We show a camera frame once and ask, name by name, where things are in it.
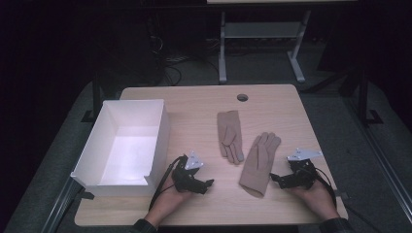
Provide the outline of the person's right hand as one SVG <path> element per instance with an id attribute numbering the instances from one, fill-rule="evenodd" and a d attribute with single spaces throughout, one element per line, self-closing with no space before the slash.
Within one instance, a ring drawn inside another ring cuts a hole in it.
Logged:
<path id="1" fill-rule="evenodd" d="M 319 181 L 315 181 L 309 189 L 293 187 L 287 188 L 287 192 L 300 198 L 321 221 L 339 217 L 330 194 Z"/>

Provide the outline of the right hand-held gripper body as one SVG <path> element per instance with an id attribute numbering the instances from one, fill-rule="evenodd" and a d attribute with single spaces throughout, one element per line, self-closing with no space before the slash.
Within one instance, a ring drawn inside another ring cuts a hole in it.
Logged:
<path id="1" fill-rule="evenodd" d="M 311 159 L 322 154 L 320 150 L 296 149 L 294 154 L 287 157 L 292 173 L 282 177 L 281 182 L 287 183 L 288 188 L 298 186 L 310 188 L 318 175 Z"/>

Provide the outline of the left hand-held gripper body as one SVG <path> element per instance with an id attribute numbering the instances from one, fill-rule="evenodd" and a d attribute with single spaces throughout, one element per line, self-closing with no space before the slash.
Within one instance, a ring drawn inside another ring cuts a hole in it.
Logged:
<path id="1" fill-rule="evenodd" d="M 172 172 L 172 179 L 179 192 L 190 191 L 191 187 L 200 186 L 194 175 L 203 166 L 203 162 L 192 150 L 178 158 L 178 164 Z"/>

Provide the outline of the white metal table frame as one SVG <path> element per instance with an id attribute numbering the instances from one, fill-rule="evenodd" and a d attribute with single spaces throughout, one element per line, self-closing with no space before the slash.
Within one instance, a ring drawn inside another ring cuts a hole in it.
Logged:
<path id="1" fill-rule="evenodd" d="M 287 56 L 296 80 L 299 83 L 304 83 L 305 77 L 298 63 L 297 56 L 310 16 L 311 12 L 306 11 L 301 21 L 227 22 L 225 20 L 225 13 L 222 13 L 220 28 L 220 52 L 218 56 L 219 83 L 227 82 L 225 63 L 226 39 L 295 39 L 294 48 L 287 52 Z"/>

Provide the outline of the white box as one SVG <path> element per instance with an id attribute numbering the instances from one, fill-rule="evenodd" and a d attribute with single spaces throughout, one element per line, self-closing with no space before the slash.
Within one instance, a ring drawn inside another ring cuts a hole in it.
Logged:
<path id="1" fill-rule="evenodd" d="M 95 196 L 150 196 L 166 166 L 170 124 L 162 99 L 111 100 L 71 177 Z"/>

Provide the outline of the beige glove with grey fingertip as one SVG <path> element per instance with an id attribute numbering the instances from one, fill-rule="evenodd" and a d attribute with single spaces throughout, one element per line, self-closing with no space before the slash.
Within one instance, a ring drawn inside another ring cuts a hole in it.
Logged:
<path id="1" fill-rule="evenodd" d="M 240 164 L 244 160 L 242 151 L 242 133 L 237 111 L 218 113 L 218 138 L 221 154 L 231 164 Z"/>

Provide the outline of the person's left hand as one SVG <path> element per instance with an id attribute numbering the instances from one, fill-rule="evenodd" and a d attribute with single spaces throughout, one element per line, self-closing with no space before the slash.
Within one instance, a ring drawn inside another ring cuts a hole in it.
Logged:
<path id="1" fill-rule="evenodd" d="M 152 208 L 145 215 L 144 220 L 154 228 L 158 228 L 168 216 L 177 211 L 191 196 L 191 192 L 179 192 L 174 187 L 172 178 L 168 177 L 161 189 L 161 193 L 155 200 Z"/>

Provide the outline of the plain beige glove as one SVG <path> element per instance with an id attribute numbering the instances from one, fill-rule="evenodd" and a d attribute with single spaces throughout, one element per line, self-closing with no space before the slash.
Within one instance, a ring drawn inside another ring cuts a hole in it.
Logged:
<path id="1" fill-rule="evenodd" d="M 275 133 L 263 132 L 256 137 L 248 153 L 239 184 L 257 198 L 265 195 L 280 144 L 281 139 Z"/>

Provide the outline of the black metal stand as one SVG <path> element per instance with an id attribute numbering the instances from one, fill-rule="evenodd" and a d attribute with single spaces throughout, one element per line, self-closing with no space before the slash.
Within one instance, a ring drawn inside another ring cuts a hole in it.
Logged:
<path id="1" fill-rule="evenodd" d="M 369 127 L 371 124 L 382 124 L 383 120 L 380 118 L 375 110 L 367 107 L 368 101 L 368 78 L 363 68 L 358 68 L 356 72 L 358 83 L 358 104 L 357 116 L 360 123 L 364 127 Z"/>

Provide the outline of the aluminium rail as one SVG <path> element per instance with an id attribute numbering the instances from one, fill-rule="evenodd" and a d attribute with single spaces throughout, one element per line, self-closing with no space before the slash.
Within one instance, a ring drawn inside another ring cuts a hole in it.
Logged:
<path id="1" fill-rule="evenodd" d="M 59 223 L 62 221 L 66 211 L 70 208 L 77 193 L 82 189 L 82 186 L 69 177 L 61 191 L 57 195 L 51 212 L 46 219 L 46 222 L 41 230 L 41 233 L 55 233 Z"/>
<path id="2" fill-rule="evenodd" d="M 405 188 L 404 184 L 401 182 L 399 176 L 396 173 L 395 168 L 388 160 L 387 154 L 384 152 L 382 147 L 379 145 L 375 135 L 370 129 L 370 125 L 373 124 L 376 119 L 362 120 L 359 116 L 356 105 L 350 99 L 344 98 L 343 102 L 350 112 L 351 117 L 360 129 L 363 138 L 366 140 L 367 144 L 371 148 L 379 167 L 382 170 L 383 176 L 390 187 L 395 199 L 404 212 L 406 218 L 412 225 L 412 195 L 410 195 Z"/>

